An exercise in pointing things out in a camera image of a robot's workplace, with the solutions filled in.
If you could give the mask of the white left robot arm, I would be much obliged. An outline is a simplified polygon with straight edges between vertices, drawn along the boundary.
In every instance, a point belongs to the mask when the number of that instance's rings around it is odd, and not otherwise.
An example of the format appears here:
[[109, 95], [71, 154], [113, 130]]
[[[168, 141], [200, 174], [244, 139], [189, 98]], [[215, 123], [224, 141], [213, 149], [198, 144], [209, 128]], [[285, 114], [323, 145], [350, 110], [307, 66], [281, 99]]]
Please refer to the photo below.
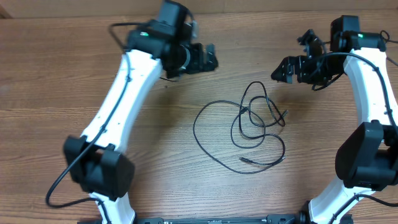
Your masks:
[[150, 89], [162, 76], [173, 80], [218, 66], [214, 45], [195, 42], [196, 28], [192, 13], [175, 1], [164, 1], [155, 19], [133, 23], [99, 111], [80, 137], [63, 145], [68, 172], [96, 203], [101, 223], [135, 222], [128, 197], [135, 167], [125, 152]]

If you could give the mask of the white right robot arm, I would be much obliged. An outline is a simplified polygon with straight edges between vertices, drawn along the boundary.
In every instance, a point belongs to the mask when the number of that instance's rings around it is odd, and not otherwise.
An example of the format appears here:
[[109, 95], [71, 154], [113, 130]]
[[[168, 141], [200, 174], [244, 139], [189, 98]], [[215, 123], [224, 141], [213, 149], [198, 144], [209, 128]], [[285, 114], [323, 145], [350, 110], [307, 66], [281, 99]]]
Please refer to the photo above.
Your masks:
[[351, 223], [362, 199], [397, 184], [397, 102], [387, 74], [386, 31], [363, 32], [357, 16], [343, 15], [322, 41], [313, 30], [299, 37], [304, 54], [284, 58], [272, 72], [278, 82], [311, 85], [313, 91], [346, 75], [353, 90], [358, 127], [338, 149], [335, 178], [309, 200], [297, 223]]

